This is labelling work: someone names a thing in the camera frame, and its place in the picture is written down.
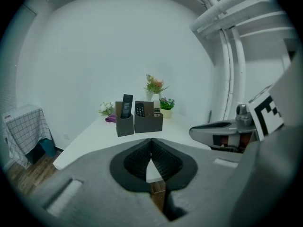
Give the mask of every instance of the desk organizer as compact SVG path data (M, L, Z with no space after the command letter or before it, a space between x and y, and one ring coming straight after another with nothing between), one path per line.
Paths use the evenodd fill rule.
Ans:
M134 134L134 116L121 119L122 102L116 102L116 130L118 137Z
M153 116L153 102L135 101L134 107L137 103L143 103L146 116L134 115L134 131L136 133L162 131L163 114L159 117Z

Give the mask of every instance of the wooden floor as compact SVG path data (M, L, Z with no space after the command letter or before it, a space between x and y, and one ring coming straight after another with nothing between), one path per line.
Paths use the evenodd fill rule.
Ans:
M151 183L151 199L157 205L160 211L163 211L164 207L165 189L165 181Z
M19 164L14 163L7 172L8 179L21 193L29 196L37 186L58 171L53 166L53 162L59 155L59 151L56 152L54 157L48 157L44 154L26 170ZM151 199L161 211L163 211L164 206L165 187L164 181L151 183Z
M8 170L7 177L21 193L29 196L37 186L58 171L53 166L53 162L59 155L59 151L56 152L54 157L48 157L44 154L28 169L14 163Z

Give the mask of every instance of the checkered cloth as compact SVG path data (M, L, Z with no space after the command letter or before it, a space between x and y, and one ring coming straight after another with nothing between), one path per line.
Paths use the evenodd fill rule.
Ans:
M51 140L51 133L41 108L26 105L1 115L3 138L9 147L9 157L25 169L30 165L25 157L41 139Z

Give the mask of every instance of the purple cloth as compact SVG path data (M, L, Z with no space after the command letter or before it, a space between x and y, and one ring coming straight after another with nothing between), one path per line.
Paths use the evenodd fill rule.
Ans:
M106 122L113 122L115 123L116 122L116 115L114 113L112 113L110 116L108 116L106 119L105 119Z

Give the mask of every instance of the black padded cushion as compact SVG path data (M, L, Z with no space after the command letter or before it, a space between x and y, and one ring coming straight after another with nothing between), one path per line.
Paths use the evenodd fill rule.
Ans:
M192 127L191 129L225 128L230 125L231 125L230 122L216 122L216 123L207 123L207 124L195 126L195 127Z
M146 182L147 165L152 159L166 182L168 191L186 187L197 172L195 160L157 139L146 139L114 156L109 170L112 177L125 189L151 192Z

